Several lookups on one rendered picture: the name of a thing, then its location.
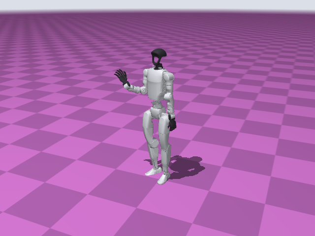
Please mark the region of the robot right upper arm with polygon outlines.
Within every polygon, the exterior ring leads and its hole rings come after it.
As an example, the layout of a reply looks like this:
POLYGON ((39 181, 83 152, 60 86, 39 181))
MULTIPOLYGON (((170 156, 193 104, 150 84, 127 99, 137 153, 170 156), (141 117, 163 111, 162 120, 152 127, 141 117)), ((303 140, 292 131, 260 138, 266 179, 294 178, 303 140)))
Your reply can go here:
POLYGON ((147 93, 147 72, 149 69, 144 69, 143 71, 143 87, 140 88, 140 93, 147 93))

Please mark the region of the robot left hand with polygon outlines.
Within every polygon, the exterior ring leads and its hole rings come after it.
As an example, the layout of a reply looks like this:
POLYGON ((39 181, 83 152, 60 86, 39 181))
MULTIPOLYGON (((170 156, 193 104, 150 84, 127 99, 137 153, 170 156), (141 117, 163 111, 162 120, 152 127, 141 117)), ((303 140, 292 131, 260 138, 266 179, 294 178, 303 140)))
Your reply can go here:
POLYGON ((170 127, 170 131, 174 130, 176 128, 176 122, 175 122, 175 118, 171 119, 171 116, 168 115, 169 117, 169 125, 168 125, 168 128, 170 127))

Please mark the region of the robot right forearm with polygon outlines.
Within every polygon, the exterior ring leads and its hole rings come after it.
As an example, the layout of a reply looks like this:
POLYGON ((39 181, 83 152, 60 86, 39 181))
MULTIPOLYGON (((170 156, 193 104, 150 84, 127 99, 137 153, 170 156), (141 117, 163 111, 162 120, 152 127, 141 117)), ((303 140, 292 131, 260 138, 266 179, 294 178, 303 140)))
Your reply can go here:
POLYGON ((130 87, 128 86, 128 84, 124 84, 124 88, 127 89, 128 91, 132 91, 132 92, 135 92, 136 94, 140 93, 140 88, 141 87, 136 87, 136 86, 133 86, 133 85, 130 85, 130 87))

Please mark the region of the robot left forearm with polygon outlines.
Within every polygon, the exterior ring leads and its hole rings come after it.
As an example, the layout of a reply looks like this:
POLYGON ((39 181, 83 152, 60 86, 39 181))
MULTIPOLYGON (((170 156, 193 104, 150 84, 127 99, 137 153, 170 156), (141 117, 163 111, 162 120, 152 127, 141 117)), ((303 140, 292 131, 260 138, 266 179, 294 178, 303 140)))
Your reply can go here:
POLYGON ((168 113, 168 115, 170 115, 171 116, 171 119, 173 119, 173 118, 175 118, 175 114, 174 114, 174 98, 173 98, 173 95, 171 94, 170 96, 169 96, 169 100, 170 101, 168 101, 168 102, 166 102, 167 103, 167 113, 168 113))

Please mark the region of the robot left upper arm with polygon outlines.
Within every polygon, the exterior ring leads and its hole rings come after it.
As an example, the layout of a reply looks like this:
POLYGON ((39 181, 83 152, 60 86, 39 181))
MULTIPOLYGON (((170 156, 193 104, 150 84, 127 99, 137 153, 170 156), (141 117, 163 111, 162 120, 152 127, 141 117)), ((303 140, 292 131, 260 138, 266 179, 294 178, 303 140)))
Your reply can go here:
POLYGON ((173 81, 174 75, 170 72, 163 72, 163 78, 166 81, 166 91, 167 94, 164 95, 164 100, 170 101, 169 96, 173 95, 173 81))

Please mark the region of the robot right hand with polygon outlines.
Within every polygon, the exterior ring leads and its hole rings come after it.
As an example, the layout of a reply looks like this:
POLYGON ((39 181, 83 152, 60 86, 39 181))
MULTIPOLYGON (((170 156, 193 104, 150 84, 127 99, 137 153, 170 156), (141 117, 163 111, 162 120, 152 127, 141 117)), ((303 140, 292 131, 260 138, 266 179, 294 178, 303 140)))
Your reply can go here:
POLYGON ((123 71, 120 70, 120 69, 117 70, 117 71, 118 71, 119 73, 118 73, 118 72, 115 72, 115 73, 117 73, 119 76, 118 76, 117 74, 114 74, 114 75, 116 75, 116 76, 120 79, 120 81, 123 83, 123 85, 127 83, 128 86, 130 87, 129 82, 127 81, 126 72, 125 72, 125 71, 123 72, 123 71))

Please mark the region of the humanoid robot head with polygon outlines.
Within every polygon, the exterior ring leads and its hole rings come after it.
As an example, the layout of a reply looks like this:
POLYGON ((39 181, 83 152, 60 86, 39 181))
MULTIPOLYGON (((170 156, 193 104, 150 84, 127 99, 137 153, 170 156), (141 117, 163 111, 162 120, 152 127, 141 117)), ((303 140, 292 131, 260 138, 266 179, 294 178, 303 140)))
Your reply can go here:
POLYGON ((163 49, 155 49, 155 50, 153 50, 153 51, 151 52, 151 54, 152 54, 152 62, 153 62, 153 64, 156 66, 156 67, 154 68, 154 70, 160 70, 159 67, 161 67, 161 68, 163 69, 162 63, 160 63, 160 60, 161 60, 162 57, 167 56, 166 51, 163 50, 163 49), (157 63, 154 62, 154 57, 157 57, 157 58, 158 58, 157 63))

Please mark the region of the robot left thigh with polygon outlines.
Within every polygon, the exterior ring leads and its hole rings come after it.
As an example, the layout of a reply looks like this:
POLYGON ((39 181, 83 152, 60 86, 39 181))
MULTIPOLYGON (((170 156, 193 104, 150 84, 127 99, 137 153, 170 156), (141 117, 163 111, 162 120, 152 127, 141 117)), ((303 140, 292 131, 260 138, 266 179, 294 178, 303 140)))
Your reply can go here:
POLYGON ((160 142, 160 149, 164 149, 167 151, 168 148, 168 138, 169 138, 169 133, 170 130, 168 129, 169 125, 169 117, 168 114, 163 112, 161 113, 161 117, 159 118, 159 123, 158 123, 158 135, 159 135, 159 142, 160 142))

